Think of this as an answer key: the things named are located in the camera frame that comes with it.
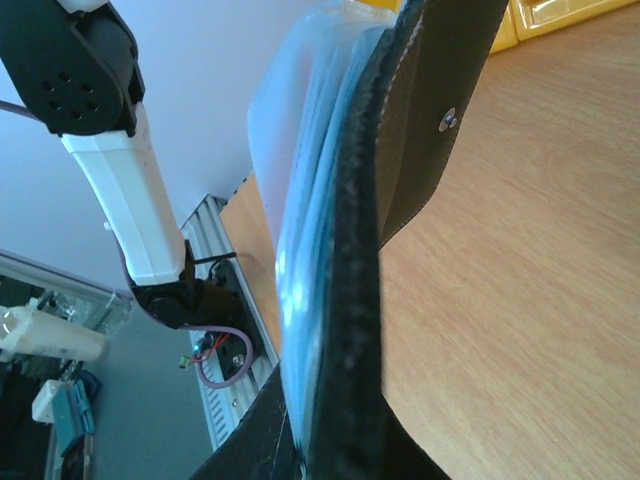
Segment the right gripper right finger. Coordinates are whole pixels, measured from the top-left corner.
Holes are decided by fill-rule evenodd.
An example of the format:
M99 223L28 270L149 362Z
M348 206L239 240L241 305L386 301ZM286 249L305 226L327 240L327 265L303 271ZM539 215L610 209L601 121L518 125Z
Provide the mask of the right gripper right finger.
M360 395L349 430L350 479L450 479L403 427L380 390Z

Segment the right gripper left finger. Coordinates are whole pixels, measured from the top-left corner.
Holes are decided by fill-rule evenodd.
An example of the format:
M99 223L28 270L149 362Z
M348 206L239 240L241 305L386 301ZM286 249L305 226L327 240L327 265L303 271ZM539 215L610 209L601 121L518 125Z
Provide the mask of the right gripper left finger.
M194 480L295 480L299 459L281 385L273 370L231 436L192 475Z

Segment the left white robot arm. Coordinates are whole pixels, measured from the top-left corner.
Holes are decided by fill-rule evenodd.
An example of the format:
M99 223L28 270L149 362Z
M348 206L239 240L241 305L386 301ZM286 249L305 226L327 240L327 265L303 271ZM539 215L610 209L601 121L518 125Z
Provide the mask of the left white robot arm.
M243 307L199 279L152 147L135 37L108 1L5 1L1 60L22 106L58 136L96 195L131 290L173 329L229 332Z

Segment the black leather card holder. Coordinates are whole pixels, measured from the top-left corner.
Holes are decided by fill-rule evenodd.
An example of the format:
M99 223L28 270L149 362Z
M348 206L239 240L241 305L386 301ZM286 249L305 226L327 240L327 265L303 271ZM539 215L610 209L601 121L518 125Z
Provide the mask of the black leather card holder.
M356 400L383 395L379 253L434 194L505 9L319 3L292 25L252 101L299 478L350 479Z

